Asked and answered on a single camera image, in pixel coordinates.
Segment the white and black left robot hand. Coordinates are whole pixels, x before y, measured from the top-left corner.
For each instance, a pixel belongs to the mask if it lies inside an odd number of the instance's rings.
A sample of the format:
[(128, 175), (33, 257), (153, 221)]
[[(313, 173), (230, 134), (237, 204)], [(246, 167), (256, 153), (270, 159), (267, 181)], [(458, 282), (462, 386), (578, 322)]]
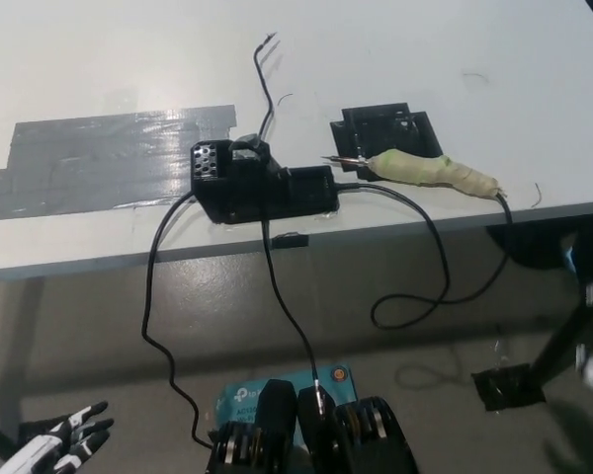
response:
[(64, 417), (11, 455), (0, 474), (76, 473), (110, 437), (113, 419), (91, 421), (108, 406), (101, 401)]

